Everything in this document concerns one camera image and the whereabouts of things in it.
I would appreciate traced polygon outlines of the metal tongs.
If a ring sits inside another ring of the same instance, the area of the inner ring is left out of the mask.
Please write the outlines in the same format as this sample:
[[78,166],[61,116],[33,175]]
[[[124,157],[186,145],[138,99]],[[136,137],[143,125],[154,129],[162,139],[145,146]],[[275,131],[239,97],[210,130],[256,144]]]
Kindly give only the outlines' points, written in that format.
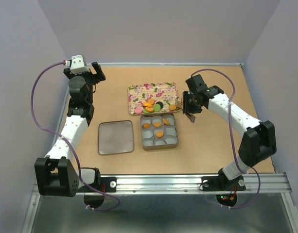
[[189,119],[191,123],[195,123],[195,116],[193,113],[188,112],[186,109],[183,100],[180,97],[176,97],[175,99],[175,105],[177,108],[179,108],[182,113]]

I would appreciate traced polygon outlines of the plain round orange cookie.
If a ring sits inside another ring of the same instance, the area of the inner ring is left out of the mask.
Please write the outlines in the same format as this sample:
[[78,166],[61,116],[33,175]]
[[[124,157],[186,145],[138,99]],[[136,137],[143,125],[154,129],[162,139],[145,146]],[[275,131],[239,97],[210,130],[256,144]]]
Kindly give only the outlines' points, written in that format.
[[162,118],[162,122],[164,123],[164,125],[170,125],[170,122],[166,118]]

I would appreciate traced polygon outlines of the small ridged orange cookie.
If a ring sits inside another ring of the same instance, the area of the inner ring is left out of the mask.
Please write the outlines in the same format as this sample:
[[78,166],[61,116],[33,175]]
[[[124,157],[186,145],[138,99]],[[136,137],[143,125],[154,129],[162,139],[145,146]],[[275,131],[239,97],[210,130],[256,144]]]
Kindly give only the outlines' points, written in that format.
[[145,123],[145,124],[143,124],[143,126],[142,126],[144,129],[148,129],[148,128],[150,128],[150,124],[149,123]]

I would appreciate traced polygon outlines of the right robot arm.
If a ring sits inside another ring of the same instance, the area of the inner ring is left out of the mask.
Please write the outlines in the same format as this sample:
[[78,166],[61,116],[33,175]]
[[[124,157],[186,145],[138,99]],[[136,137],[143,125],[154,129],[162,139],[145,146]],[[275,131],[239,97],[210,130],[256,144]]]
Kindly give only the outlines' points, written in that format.
[[187,79],[186,84],[189,90],[183,92],[182,112],[190,122],[206,108],[228,123],[230,133],[236,131],[242,138],[239,149],[233,151],[234,160],[222,168],[217,177],[220,188],[229,189],[234,179],[277,152],[275,126],[271,121],[252,117],[234,104],[233,98],[221,88],[208,87],[199,74]]

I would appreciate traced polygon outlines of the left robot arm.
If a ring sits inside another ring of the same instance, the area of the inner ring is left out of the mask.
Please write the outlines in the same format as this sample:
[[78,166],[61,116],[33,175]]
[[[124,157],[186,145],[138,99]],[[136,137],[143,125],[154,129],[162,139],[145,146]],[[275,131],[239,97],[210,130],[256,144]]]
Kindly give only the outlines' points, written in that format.
[[80,185],[90,191],[97,191],[101,187],[101,179],[96,175],[88,175],[85,182],[81,168],[75,169],[71,160],[74,158],[79,164],[76,147],[83,133],[91,123],[94,113],[93,94],[96,84],[105,81],[101,66],[93,62],[92,68],[82,66],[76,70],[75,62],[65,60],[63,73],[69,80],[69,103],[65,125],[61,132],[52,131],[40,126],[45,132],[56,135],[57,140],[43,158],[35,162],[35,175],[38,191],[43,196],[74,197]]

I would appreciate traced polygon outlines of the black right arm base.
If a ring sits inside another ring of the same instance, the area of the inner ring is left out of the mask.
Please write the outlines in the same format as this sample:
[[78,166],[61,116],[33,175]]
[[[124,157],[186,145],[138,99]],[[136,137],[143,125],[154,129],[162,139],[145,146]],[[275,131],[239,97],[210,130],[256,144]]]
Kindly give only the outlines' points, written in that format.
[[201,178],[200,187],[205,192],[245,191],[246,186],[242,176],[228,180],[222,176],[205,176]]

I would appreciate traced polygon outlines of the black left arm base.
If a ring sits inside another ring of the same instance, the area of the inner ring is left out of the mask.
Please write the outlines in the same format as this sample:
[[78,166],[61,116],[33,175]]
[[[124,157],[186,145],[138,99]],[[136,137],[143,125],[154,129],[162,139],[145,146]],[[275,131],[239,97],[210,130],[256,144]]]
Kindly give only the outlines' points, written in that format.
[[[114,176],[110,177],[101,177],[100,178],[100,184],[97,184],[96,182],[90,184],[93,188],[106,192],[106,193],[115,193],[116,192],[116,185],[114,187],[110,186],[110,184],[117,183],[117,178]],[[89,189],[87,186],[81,186],[78,190],[77,193],[91,193],[94,192],[93,190]]]

